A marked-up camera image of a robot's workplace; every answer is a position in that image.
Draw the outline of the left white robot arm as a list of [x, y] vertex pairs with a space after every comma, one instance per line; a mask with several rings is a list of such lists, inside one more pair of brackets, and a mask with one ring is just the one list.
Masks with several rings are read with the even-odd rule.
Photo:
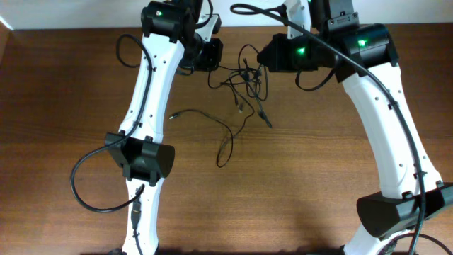
[[127, 234], [115, 254], [155, 254], [159, 196], [175, 149], [163, 144], [164, 116], [175, 74], [219, 66], [222, 21], [211, 1], [151, 1], [141, 12], [142, 51], [132, 100], [117, 133], [105, 143], [126, 180]]

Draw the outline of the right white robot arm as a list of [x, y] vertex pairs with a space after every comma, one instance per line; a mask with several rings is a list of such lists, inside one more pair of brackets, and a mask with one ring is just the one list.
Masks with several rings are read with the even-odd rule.
[[452, 206], [452, 185], [429, 160], [406, 103], [387, 27], [360, 25], [351, 1], [286, 1], [265, 11], [287, 26], [259, 53], [272, 72], [329, 68], [349, 95], [374, 153], [380, 189], [357, 201], [360, 226], [340, 254], [391, 254]]

